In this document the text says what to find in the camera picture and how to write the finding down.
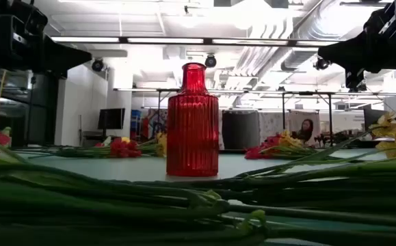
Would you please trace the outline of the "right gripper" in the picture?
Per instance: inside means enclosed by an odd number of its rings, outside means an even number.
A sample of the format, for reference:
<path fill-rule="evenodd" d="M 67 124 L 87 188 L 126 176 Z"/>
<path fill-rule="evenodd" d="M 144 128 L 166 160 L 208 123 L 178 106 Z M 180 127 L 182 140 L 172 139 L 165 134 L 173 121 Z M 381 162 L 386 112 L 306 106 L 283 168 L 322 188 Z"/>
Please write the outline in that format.
<path fill-rule="evenodd" d="M 379 25 L 366 23 L 365 31 L 356 37 L 320 47 L 317 54 L 318 70 L 337 64 L 345 70 L 346 88 L 358 90 L 365 71 L 396 70 L 396 22 L 384 33 L 381 33 Z"/>

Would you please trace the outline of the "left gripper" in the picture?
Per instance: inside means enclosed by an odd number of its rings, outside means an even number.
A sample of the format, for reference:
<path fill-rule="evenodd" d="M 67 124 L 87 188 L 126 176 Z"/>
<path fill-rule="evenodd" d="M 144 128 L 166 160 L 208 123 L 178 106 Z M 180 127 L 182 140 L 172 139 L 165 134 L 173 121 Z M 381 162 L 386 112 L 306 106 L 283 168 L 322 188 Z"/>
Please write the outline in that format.
<path fill-rule="evenodd" d="M 58 44 L 44 33 L 47 20 L 0 20 L 0 68 L 49 71 L 61 79 L 92 54 Z"/>

